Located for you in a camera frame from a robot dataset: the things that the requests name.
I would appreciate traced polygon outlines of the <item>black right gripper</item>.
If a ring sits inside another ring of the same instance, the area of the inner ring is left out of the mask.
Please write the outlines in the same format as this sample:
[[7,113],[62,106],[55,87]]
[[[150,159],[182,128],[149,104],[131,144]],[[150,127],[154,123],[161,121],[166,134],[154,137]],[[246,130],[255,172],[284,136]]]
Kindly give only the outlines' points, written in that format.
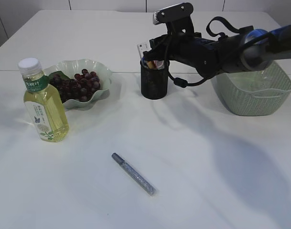
[[149,51],[143,52],[146,61],[177,61],[183,64],[202,64],[201,33],[184,34],[176,36],[162,35],[150,40]]

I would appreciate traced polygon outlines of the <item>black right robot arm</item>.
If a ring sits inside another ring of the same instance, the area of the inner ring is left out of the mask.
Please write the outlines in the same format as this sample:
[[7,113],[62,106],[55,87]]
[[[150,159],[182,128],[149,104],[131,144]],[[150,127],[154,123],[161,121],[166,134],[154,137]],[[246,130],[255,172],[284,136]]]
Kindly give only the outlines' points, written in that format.
[[144,52],[147,61],[177,61],[196,69],[204,79],[222,73],[254,72],[272,61],[291,59],[291,25],[270,32],[256,29],[218,41],[188,35],[166,35]]

